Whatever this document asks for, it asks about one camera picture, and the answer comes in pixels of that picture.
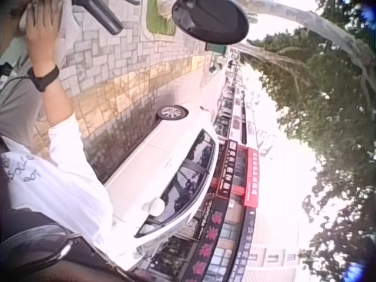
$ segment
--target rearview mirror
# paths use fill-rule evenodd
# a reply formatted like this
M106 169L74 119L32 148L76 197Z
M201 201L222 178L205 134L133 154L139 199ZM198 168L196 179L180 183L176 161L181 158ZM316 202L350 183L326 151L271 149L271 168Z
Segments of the rearview mirror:
M185 33L213 44L238 43L249 31L246 14L232 0L177 0L172 19Z

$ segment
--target watch strap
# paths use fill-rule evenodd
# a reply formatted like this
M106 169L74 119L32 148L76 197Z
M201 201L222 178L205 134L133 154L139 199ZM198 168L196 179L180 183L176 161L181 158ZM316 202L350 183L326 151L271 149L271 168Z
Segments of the watch strap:
M58 66L55 65L55 68L47 73L42 78L37 78L34 75L33 68L30 68L28 70L28 77L31 79L31 81L34 83L35 87L38 91L44 92L46 91L46 87L50 85L56 78L58 78L60 74Z

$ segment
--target car wheel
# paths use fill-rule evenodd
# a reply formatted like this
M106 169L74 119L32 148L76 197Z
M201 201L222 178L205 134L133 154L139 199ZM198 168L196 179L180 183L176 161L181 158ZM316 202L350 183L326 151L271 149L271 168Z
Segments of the car wheel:
M184 119L187 116L187 114L184 111L184 109L182 109L182 107L164 106L158 109L157 116L160 119L164 120L180 120Z

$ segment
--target parked car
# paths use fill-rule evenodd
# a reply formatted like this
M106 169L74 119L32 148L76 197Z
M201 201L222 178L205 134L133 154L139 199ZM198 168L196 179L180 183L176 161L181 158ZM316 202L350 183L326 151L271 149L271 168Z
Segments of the parked car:
M108 255L125 270L192 219L216 166L210 112L174 105L157 116L159 124L105 183L114 208Z

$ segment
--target red shop sign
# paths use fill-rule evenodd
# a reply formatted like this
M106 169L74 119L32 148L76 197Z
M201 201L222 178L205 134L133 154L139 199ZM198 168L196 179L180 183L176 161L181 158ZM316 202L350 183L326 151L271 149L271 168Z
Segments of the red shop sign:
M258 150L248 148L247 185L244 197L244 205L255 209L259 206L260 158L258 153Z

